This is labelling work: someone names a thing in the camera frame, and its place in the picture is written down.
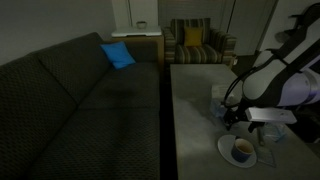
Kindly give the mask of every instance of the patterned armchair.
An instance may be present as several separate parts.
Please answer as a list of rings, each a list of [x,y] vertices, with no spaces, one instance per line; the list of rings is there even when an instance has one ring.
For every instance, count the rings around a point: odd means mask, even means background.
[[[202,45],[184,45],[184,27],[201,27]],[[163,29],[165,38],[165,74],[170,64],[218,64],[229,65],[234,56],[236,38],[210,28],[210,18],[172,19],[171,26]]]

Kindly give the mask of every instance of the white plate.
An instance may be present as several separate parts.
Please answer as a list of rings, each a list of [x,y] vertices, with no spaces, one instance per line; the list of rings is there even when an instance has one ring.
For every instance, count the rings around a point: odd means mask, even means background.
[[[224,135],[220,137],[218,141],[218,149],[221,155],[231,164],[242,167],[242,168],[249,168],[256,164],[257,162],[257,154],[253,151],[252,155],[246,162],[238,162],[236,161],[231,155],[231,149],[233,147],[234,141],[236,140],[236,136],[234,135]]]

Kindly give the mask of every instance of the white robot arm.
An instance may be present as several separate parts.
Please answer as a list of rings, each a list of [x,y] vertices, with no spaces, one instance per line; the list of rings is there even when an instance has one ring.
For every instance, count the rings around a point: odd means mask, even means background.
[[[299,106],[320,100],[319,17],[300,28],[280,49],[262,52],[254,66],[241,77],[243,95],[237,110],[227,107],[227,129],[235,122],[248,121],[245,111],[249,107]],[[252,124],[250,132],[264,122]]]

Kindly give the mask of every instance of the coffee cup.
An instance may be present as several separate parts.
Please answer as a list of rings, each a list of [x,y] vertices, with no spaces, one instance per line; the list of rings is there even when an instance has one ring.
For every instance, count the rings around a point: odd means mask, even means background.
[[[244,163],[249,159],[253,151],[253,145],[249,141],[242,138],[237,138],[234,141],[231,155],[236,161]]]

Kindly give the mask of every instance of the sofa cushion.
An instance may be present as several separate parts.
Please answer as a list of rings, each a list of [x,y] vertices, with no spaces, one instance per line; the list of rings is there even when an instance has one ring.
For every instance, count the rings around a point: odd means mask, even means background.
[[[0,179],[17,179],[44,150],[76,103],[33,57],[0,67]]]
[[[97,83],[79,108],[159,107],[157,63],[136,63],[110,70]]]
[[[177,44],[184,43],[184,27],[202,27],[202,43],[210,41],[210,18],[202,19],[172,19],[171,31],[176,38]]]
[[[158,109],[77,111],[29,179],[158,179]]]
[[[127,41],[128,52],[136,62],[157,62],[158,43],[155,41]]]
[[[109,62],[100,47],[103,41],[91,33],[38,51],[47,70],[79,103],[105,74]]]
[[[175,64],[216,64],[221,63],[221,54],[210,45],[176,46]]]
[[[112,44],[101,44],[100,46],[116,69],[136,63],[123,41]]]
[[[184,45],[185,46],[201,46],[203,28],[184,28]]]

